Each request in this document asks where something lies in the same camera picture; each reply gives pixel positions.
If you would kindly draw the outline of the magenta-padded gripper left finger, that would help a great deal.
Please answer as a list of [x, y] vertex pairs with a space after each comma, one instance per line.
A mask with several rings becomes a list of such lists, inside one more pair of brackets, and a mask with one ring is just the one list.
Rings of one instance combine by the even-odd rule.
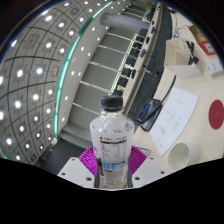
[[97, 163], [93, 148], [85, 150], [79, 157], [71, 157], [58, 176], [81, 187], [94, 187]]

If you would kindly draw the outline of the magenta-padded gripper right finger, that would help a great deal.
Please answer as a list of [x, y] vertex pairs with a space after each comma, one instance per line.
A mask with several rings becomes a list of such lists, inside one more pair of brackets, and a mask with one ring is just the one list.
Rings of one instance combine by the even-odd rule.
[[129, 188], [140, 188], [165, 176], [159, 162], [133, 147], [129, 157], [127, 183]]

